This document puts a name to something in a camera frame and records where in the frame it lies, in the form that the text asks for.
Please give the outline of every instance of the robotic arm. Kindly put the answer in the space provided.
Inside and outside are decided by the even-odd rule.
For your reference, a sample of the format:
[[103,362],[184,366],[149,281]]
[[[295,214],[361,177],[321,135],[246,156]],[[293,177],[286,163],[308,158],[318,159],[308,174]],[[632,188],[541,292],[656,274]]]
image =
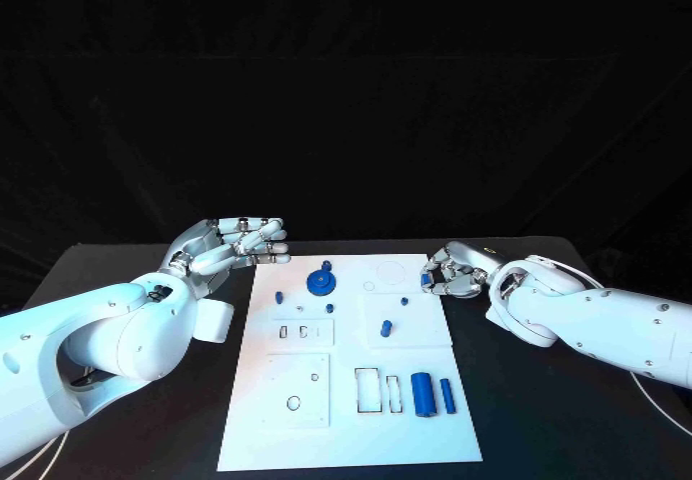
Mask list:
[[[204,220],[162,267],[0,319],[0,466],[169,374],[192,337],[225,341],[234,307],[207,297],[230,270],[287,263],[282,219]],[[96,369],[70,383],[57,363]]]
[[[442,283],[433,279],[439,267]],[[495,250],[450,242],[423,269],[423,290],[472,298],[486,284],[486,318],[525,342],[550,347],[561,338],[584,355],[692,388],[691,305],[603,288],[583,272],[537,255],[508,262]]]

